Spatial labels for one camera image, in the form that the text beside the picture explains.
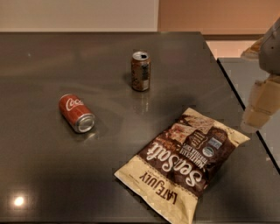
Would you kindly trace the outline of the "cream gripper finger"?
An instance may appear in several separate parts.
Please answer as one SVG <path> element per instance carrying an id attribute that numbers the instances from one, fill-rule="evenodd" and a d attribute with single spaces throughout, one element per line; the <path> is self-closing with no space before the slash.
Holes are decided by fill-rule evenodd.
<path id="1" fill-rule="evenodd" d="M 280 109 L 280 76 L 257 80 L 242 116 L 244 129 L 260 129 Z"/>
<path id="2" fill-rule="evenodd" d="M 241 58 L 244 60 L 258 60 L 262 42 L 263 38 L 259 38 L 249 48 L 242 52 Z"/>

